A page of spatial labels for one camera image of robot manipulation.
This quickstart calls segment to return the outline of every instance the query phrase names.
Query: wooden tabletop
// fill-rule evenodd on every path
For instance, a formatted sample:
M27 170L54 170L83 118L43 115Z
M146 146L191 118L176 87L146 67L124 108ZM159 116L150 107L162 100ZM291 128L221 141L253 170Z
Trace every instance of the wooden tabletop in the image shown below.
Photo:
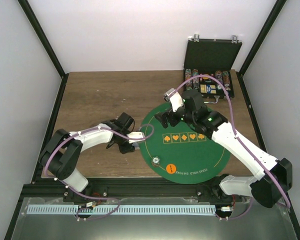
M235 97L232 99L236 129L258 145L245 100L234 71L231 71ZM164 103L163 94L183 80L183 71L71 72L66 84L54 131L80 131L116 118L126 112L136 127L153 108ZM208 105L230 119L225 99ZM100 144L84 151L77 163L85 177L158 177L141 153L121 154L118 146L106 149ZM220 173L250 176L250 171L234 156Z

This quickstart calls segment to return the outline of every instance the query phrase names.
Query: metal bolt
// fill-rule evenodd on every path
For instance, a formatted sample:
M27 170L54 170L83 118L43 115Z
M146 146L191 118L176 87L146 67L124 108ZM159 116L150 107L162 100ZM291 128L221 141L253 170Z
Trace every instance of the metal bolt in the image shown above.
M159 166L159 163L160 163L160 158L158 158L157 156L153 157L152 158L152 165L153 166Z

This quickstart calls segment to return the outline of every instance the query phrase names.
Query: orange circle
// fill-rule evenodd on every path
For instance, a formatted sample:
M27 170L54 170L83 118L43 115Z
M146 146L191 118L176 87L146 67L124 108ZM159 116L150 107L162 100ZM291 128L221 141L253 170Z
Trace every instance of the orange circle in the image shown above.
M177 167L174 164L168 164L165 170L168 174L174 174L177 171Z

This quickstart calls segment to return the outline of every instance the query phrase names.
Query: robotic arm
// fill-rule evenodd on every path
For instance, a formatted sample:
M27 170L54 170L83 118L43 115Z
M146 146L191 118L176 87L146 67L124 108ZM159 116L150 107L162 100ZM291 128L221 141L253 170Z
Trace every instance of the robotic arm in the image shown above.
M48 170L59 180L65 182L78 192L82 192L88 185L88 180L76 169L80 153L98 144L108 143L107 149L113 144L118 144L122 154L135 151L135 143L143 141L145 136L142 132L130 132L129 128L134 119L126 113L122 113L118 119L113 119L100 123L94 127L93 131L67 132L59 129L52 136L49 143L39 156L39 163L44 167L55 149L71 136L76 136L67 142L62 148L63 152L58 150L48 164ZM113 131L131 139L126 139Z
M171 103L171 108L155 115L164 128L168 127L168 123L174 127L184 122L193 131L206 135L226 148L252 172L253 176L226 176L219 184L225 194L254 197L267 208L281 198L274 181L265 174L262 166L238 141L238 137L270 171L285 193L292 187L292 164L285 158L279 161L264 152L238 131L235 134L232 125L222 114L207 108L198 91L191 89L180 95L172 88L165 93L164 99Z

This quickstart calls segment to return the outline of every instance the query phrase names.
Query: white wall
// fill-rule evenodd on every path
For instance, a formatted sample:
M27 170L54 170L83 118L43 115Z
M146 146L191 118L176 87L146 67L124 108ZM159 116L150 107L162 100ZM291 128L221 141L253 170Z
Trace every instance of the white wall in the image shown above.
M293 164L300 224L300 0L287 1L244 75L267 150Z
M239 70L276 0L29 0L66 72L181 70L188 36L243 46Z
M16 0L0 0L0 240L31 181L60 85Z

